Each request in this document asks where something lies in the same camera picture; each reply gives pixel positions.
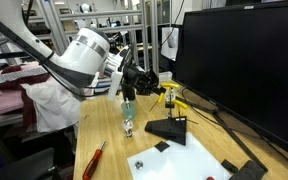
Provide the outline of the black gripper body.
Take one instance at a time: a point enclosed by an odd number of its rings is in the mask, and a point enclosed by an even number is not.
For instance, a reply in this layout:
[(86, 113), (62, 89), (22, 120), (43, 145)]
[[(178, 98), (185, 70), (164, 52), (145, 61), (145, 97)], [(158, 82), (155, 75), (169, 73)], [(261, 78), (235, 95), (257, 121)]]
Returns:
[(123, 69), (124, 84), (135, 88), (138, 94), (150, 94), (149, 77), (144, 71), (134, 66), (125, 66)]

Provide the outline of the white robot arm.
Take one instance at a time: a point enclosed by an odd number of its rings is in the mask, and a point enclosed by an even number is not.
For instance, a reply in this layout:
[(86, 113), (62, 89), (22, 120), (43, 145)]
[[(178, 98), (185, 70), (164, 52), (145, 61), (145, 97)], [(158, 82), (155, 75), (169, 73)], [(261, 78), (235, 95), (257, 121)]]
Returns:
[(66, 87), (85, 88), (91, 85), (96, 73), (109, 71), (112, 79), (107, 94), (109, 100), (116, 95), (122, 80), (144, 95), (165, 94), (158, 76), (152, 70), (145, 72), (127, 61), (127, 49), (110, 56), (109, 39), (97, 28), (81, 29), (59, 56), (27, 28), (22, 16), (21, 0), (0, 0), (0, 32)]

